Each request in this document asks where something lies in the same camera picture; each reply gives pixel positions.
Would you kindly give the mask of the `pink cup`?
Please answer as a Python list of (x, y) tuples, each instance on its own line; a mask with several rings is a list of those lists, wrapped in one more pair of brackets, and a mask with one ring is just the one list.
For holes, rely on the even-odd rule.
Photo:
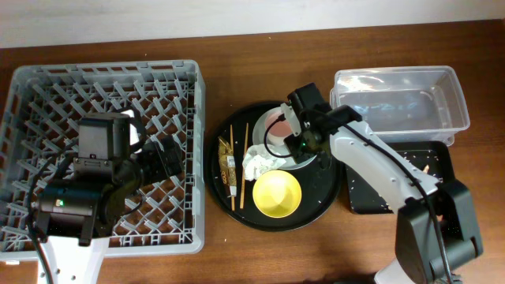
[[(268, 128), (281, 114), (282, 111), (280, 107), (269, 110), (264, 122), (265, 128)], [(292, 129), (289, 122), (287, 120), (279, 121), (268, 131), (267, 142), (275, 146), (280, 146), (284, 144), (284, 139), (291, 134)]]

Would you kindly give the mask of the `white tissue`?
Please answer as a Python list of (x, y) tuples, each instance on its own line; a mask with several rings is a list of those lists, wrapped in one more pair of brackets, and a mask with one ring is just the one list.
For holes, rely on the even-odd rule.
[(257, 180), (262, 174), (277, 170), (286, 162), (286, 158), (278, 157), (279, 153), (273, 153), (277, 156), (271, 155), (263, 144), (249, 147), (244, 161), (245, 180)]

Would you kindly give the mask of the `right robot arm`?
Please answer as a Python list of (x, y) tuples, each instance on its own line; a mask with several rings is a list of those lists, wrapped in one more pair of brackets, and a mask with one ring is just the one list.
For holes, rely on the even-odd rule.
[(314, 83), (291, 92), (283, 106), (293, 130), (290, 155), (322, 153), (356, 171), (397, 215), (395, 259), (375, 283), (458, 283), (453, 270), (483, 252), (470, 190), (440, 181), (385, 144), (347, 105), (332, 108)]

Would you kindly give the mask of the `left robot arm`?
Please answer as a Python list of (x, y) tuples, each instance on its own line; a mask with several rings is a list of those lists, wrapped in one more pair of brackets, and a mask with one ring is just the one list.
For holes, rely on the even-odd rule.
[(28, 235), (47, 283), (94, 283), (127, 198), (184, 170), (171, 137), (148, 142), (139, 118), (86, 114), (76, 153), (64, 148), (52, 180), (28, 210)]

